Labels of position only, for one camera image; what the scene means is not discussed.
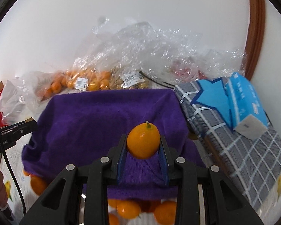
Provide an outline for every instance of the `blue tissue box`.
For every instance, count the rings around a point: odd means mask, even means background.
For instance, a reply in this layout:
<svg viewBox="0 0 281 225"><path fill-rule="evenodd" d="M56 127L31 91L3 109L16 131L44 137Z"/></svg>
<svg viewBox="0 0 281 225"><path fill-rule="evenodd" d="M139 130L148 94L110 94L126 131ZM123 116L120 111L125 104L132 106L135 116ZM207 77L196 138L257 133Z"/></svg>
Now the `blue tissue box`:
<svg viewBox="0 0 281 225"><path fill-rule="evenodd" d="M267 131L267 118L254 87L245 77L233 73L225 89L233 129L250 140L256 140Z"/></svg>

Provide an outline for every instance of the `black clamp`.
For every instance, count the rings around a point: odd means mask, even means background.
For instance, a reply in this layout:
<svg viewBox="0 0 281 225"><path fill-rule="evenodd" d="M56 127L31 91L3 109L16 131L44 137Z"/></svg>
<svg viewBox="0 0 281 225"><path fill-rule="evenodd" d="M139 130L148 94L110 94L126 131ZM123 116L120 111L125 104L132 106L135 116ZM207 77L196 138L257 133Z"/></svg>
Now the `black clamp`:
<svg viewBox="0 0 281 225"><path fill-rule="evenodd" d="M200 224L198 185L202 185L206 225L262 225L248 201L217 167L201 168L168 147L161 136L159 163L165 185L178 186L175 225ZM77 168L73 164L52 181L20 225L77 225L82 186L87 184L84 225L108 225L107 185L117 185L126 160L126 135L106 157Z"/></svg>
<svg viewBox="0 0 281 225"><path fill-rule="evenodd" d="M5 150L16 145L22 136L37 130L37 122L33 118L1 128L2 140Z"/></svg>

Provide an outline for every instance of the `plaid cushion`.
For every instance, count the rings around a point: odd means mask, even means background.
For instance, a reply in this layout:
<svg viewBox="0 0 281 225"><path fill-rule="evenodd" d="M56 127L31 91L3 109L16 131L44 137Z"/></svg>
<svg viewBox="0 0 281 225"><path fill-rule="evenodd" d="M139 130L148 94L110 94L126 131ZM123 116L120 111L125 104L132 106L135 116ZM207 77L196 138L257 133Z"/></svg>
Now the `plaid cushion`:
<svg viewBox="0 0 281 225"><path fill-rule="evenodd" d="M281 138L272 124L268 122L267 132L251 141L231 131L216 110L191 103L200 91L196 81L177 85L174 91L187 121L209 156L212 153L203 139L205 136L218 152L235 186L257 210L281 171Z"/></svg>

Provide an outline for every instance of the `purple towel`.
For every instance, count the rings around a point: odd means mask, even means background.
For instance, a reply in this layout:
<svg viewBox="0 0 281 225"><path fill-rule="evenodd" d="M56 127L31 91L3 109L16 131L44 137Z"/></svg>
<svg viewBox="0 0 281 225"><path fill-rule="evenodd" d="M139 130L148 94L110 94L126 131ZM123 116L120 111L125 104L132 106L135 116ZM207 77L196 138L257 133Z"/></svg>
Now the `purple towel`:
<svg viewBox="0 0 281 225"><path fill-rule="evenodd" d="M149 121L180 156L204 167L172 90L96 91L54 96L38 120L38 130L24 146L24 169L51 182L67 164L91 164L117 146L122 134ZM108 187L111 199L167 199L177 189L164 185L158 153L138 160L129 153L123 178Z"/></svg>

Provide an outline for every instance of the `plastic bag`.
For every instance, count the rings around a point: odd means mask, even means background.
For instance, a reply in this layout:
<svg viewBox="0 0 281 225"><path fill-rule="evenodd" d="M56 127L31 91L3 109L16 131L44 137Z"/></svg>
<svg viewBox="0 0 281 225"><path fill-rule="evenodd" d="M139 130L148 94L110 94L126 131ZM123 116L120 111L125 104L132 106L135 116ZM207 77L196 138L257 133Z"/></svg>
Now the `plastic bag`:
<svg viewBox="0 0 281 225"><path fill-rule="evenodd" d="M68 89L77 89L83 92L108 90L110 78L110 71L99 72L95 68L86 68L83 70L79 67L74 67L65 73L61 84Z"/></svg>
<svg viewBox="0 0 281 225"><path fill-rule="evenodd" d="M78 92L59 86L56 89L56 82L62 77L61 72L31 71L20 78L7 80L0 96L2 122L12 125L30 117L37 120L48 103L47 99L52 95Z"/></svg>
<svg viewBox="0 0 281 225"><path fill-rule="evenodd" d="M97 85L100 81L98 77L88 75L89 72L92 75L110 72L110 89L148 88L149 80L139 74L139 71L143 71L151 79L166 78L174 83L181 78L198 78L197 66L190 63L190 55L194 54L199 38L197 34L183 35L179 30L155 30L146 22L129 25L111 34L104 30L107 25L110 23L93 28L93 33L97 39L102 39L102 43L89 55L78 58L70 70L78 72L79 77L85 79L85 84ZM173 73L177 61L188 66L183 76ZM74 85L77 79L70 77L69 80Z"/></svg>
<svg viewBox="0 0 281 225"><path fill-rule="evenodd" d="M246 53L241 49L234 51L208 50L204 55L197 54L195 63L201 76L206 78L230 77L234 72L244 76Z"/></svg>

